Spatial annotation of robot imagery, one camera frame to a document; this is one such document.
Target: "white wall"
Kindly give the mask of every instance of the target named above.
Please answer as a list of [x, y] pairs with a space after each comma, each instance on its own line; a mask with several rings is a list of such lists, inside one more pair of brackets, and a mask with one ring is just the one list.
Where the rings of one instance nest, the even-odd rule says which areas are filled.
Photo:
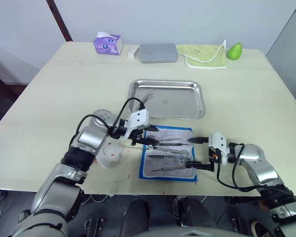
[[296, 99], [296, 11], [267, 58]]
[[55, 0], [74, 41], [97, 31], [126, 43], [242, 42], [269, 51], [296, 8], [296, 0]]
[[0, 78], [29, 83], [65, 42], [44, 0], [0, 0]]
[[[125, 43], [242, 42], [267, 53], [296, 0], [55, 0], [74, 41], [97, 31]], [[44, 0], [0, 0], [0, 78], [30, 82], [64, 38]]]

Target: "white eraser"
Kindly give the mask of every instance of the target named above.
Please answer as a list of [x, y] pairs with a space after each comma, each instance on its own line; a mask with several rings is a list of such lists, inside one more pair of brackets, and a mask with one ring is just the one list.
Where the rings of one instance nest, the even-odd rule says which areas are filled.
[[139, 45], [133, 45], [127, 53], [128, 58], [135, 59], [136, 53], [138, 52], [138, 48]]

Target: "tissue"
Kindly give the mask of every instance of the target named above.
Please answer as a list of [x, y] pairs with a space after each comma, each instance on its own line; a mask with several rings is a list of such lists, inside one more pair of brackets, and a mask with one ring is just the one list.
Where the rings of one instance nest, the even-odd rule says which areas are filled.
[[98, 32], [93, 44], [97, 53], [100, 54], [119, 55], [123, 48], [120, 35], [110, 35], [106, 32]]

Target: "wooden table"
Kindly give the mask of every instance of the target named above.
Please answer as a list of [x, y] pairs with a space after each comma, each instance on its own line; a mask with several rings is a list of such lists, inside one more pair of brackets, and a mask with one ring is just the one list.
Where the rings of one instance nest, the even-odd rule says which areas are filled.
[[[141, 64], [100, 55], [92, 43], [67, 42], [41, 69], [0, 122], [0, 189], [37, 191], [68, 149], [80, 119], [96, 109], [118, 113], [136, 79], [192, 80], [202, 86], [206, 115], [198, 120], [152, 119], [152, 124], [191, 127], [195, 136], [219, 131], [227, 142], [260, 146], [285, 184], [296, 194], [296, 101], [259, 50], [244, 49], [220, 70], [192, 69], [176, 63]], [[119, 140], [130, 145], [130, 141]], [[207, 162], [207, 145], [195, 145]], [[198, 182], [139, 179], [139, 149], [126, 149], [118, 166], [93, 164], [82, 188], [93, 194], [257, 195], [220, 185], [216, 173], [198, 170]], [[232, 164], [221, 179], [231, 183]], [[237, 168], [240, 185], [251, 185]]]

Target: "green towel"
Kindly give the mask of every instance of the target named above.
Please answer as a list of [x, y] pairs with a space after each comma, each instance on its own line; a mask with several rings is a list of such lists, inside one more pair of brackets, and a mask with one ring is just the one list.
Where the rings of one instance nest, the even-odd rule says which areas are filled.
[[192, 68], [227, 67], [226, 40], [221, 45], [181, 44], [177, 45], [177, 51], [179, 55], [185, 57], [185, 64]]

